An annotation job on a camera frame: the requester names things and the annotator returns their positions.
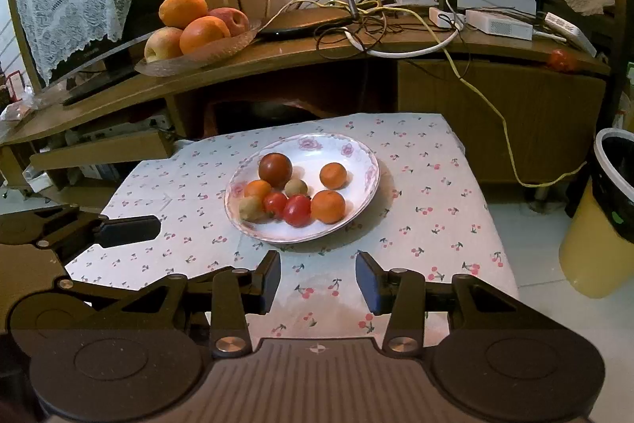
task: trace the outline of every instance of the tablecloth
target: tablecloth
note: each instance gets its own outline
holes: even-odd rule
[[[224,189],[260,147],[292,135],[333,132],[372,149],[378,192],[341,230],[315,241],[276,247],[236,230],[224,213]],[[248,314],[254,346],[262,337],[359,337],[378,345],[389,315],[369,313],[354,276],[367,251],[385,269],[408,268],[432,281],[470,273],[517,297],[486,202],[461,144],[440,115],[357,114],[217,136],[166,160],[143,161],[104,209],[110,218],[155,214],[154,240],[103,249],[67,266],[73,279],[140,289],[165,274],[188,277],[227,265],[253,269],[269,249],[281,252],[281,281],[271,311]],[[448,333],[446,315],[431,313],[425,344]]]

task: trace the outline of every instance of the trash can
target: trash can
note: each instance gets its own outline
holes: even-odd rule
[[[576,290],[603,298],[634,277],[634,134],[601,130],[590,165],[559,263]]]

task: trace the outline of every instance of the green fruit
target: green fruit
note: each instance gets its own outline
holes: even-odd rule
[[[284,187],[284,193],[288,196],[294,196],[295,194],[307,195],[308,193],[308,185],[304,183],[302,180],[292,179],[286,183]]]
[[[248,220],[255,222],[258,219],[264,217],[264,209],[262,208],[262,199],[256,196],[249,196],[248,198],[240,199],[238,205],[238,211],[240,212],[240,218],[242,220]]]

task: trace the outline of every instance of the robotic arm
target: robotic arm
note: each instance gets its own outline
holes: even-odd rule
[[[428,282],[366,252],[357,283],[370,311],[391,314],[380,349],[366,337],[253,350],[245,314],[273,303],[276,251],[252,271],[169,274],[139,291],[64,270],[94,242],[159,230],[76,207],[0,216],[0,392],[34,420],[581,423],[603,384],[591,343],[482,280]],[[450,333],[423,348],[428,311],[447,312]]]

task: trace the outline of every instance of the white tile floor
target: white tile floor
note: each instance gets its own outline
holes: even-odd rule
[[[42,198],[24,200],[13,191],[0,198],[0,214],[43,206]],[[559,243],[570,224],[562,206],[540,215],[526,203],[489,199],[489,210],[516,275],[520,300],[581,333],[603,355],[607,374],[592,413],[595,423],[634,423],[634,281],[602,300],[586,298],[559,268]]]

